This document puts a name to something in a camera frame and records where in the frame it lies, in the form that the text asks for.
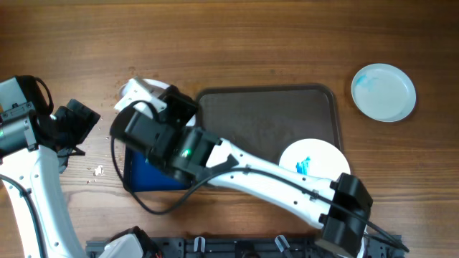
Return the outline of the white plate blue stain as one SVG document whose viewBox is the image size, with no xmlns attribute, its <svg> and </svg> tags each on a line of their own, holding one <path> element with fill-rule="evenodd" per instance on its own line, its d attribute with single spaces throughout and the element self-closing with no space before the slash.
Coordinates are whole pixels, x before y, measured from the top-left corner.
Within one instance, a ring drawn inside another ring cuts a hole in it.
<svg viewBox="0 0 459 258">
<path fill-rule="evenodd" d="M 385 123 L 404 120 L 417 103 L 411 79 L 401 69 L 383 63 L 369 64 L 354 75 L 351 96 L 363 114 Z"/>
</svg>

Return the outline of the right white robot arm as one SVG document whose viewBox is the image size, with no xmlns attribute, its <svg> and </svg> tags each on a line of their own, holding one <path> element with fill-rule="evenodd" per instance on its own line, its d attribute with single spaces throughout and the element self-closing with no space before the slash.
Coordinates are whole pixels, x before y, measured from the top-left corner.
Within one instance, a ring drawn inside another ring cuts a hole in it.
<svg viewBox="0 0 459 258">
<path fill-rule="evenodd" d="M 209 184 L 256 196 L 319 229 L 319 247 L 342 257 L 363 255 L 372 198 L 356 176 L 300 175 L 189 127 L 199 105 L 174 86 L 130 90 L 115 109 L 111 138 L 144 154 L 163 174 L 192 191 Z"/>
</svg>

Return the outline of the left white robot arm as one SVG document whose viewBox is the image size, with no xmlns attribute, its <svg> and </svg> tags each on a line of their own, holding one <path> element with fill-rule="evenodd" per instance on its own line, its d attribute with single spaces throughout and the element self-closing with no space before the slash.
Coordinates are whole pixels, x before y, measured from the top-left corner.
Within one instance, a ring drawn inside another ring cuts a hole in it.
<svg viewBox="0 0 459 258">
<path fill-rule="evenodd" d="M 60 185 L 60 174 L 100 116 L 75 99 L 54 115 L 25 99 L 1 101 L 1 180 L 25 257 L 85 257 Z"/>
</svg>

